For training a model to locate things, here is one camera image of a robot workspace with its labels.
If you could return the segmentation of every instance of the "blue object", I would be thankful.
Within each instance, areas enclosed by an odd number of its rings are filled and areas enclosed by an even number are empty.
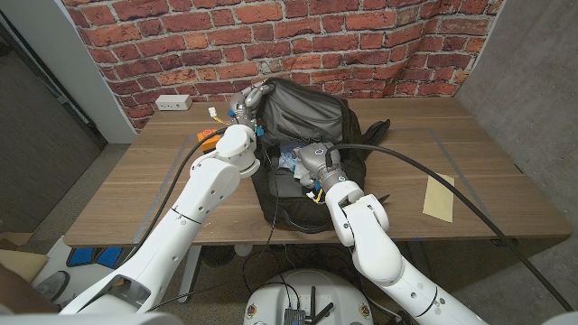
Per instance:
[[[98,256],[97,263],[100,265],[108,266],[110,268],[114,268],[115,262],[120,256],[121,251],[122,251],[121,247],[105,248],[105,250],[102,251],[102,253],[100,253],[100,255]]]
[[[92,251],[94,248],[75,248],[71,252],[68,267],[86,265],[92,262]]]

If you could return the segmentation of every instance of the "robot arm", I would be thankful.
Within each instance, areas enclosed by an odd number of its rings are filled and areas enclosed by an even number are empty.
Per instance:
[[[349,181],[339,163],[327,166],[324,144],[310,144],[297,155],[325,191],[333,226],[344,246],[353,246],[360,273],[387,293],[420,324],[486,324],[478,315],[420,273],[386,234],[387,213],[373,195]],[[331,152],[334,162],[337,151]]]
[[[62,314],[146,312],[163,298],[200,225],[259,168],[251,108],[272,87],[250,87],[234,97],[233,119],[216,150],[198,158],[181,195],[141,248],[114,272],[92,285]]]

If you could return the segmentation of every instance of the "power outlet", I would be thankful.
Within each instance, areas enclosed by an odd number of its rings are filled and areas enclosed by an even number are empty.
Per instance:
[[[161,95],[154,102],[159,110],[187,110],[192,105],[189,95]]]

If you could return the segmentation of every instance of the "black backpack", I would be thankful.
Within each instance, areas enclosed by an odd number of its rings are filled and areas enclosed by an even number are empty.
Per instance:
[[[265,219],[283,229],[315,234],[332,226],[324,204],[317,204],[289,169],[278,168],[281,148],[324,142],[333,144],[379,144],[389,128],[389,120],[376,122],[365,134],[347,101],[306,88],[290,80],[271,78],[264,84],[275,85],[257,108],[258,123],[264,134],[258,137],[256,158],[261,162],[251,177]],[[340,151],[342,168],[361,189],[369,151]]]

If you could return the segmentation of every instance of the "orange object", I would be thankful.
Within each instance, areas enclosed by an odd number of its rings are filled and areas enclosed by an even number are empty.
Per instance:
[[[212,130],[205,130],[199,134],[197,134],[197,138],[200,140],[204,139],[206,136],[217,132],[217,129],[212,129]],[[217,142],[220,139],[220,135],[215,135],[213,137],[211,137],[209,140],[205,141],[204,144],[200,145],[200,148],[202,149],[202,151],[204,153],[212,151],[215,149],[215,147],[217,146]]]

